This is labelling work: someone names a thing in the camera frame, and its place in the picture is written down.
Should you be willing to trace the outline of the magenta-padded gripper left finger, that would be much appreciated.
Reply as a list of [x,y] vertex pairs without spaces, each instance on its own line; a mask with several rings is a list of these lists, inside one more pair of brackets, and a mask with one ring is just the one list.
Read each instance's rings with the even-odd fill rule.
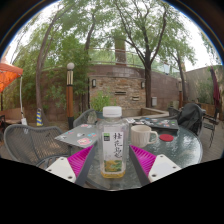
[[94,146],[91,145],[68,158],[59,157],[46,171],[75,183],[78,186],[83,186],[94,155],[95,149]]

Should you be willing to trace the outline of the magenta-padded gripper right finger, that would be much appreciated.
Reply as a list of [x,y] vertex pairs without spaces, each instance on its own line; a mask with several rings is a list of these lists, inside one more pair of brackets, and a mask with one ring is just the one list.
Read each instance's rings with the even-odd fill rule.
[[156,156],[133,145],[129,146],[129,156],[142,186],[180,170],[180,167],[164,154]]

